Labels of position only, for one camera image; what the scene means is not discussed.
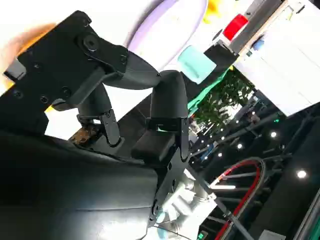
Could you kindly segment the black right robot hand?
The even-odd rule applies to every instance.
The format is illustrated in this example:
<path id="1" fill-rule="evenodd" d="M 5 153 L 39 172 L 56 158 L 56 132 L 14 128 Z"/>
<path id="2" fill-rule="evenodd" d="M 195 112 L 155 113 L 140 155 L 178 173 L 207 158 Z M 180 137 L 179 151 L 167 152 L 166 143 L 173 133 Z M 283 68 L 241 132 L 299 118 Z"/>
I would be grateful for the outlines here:
<path id="1" fill-rule="evenodd" d="M 0 97 L 3 240 L 166 240 L 156 227 L 189 155 L 180 72 L 158 72 L 99 37 L 75 11 L 5 71 Z M 106 86 L 152 89 L 146 131 L 130 157 Z"/>

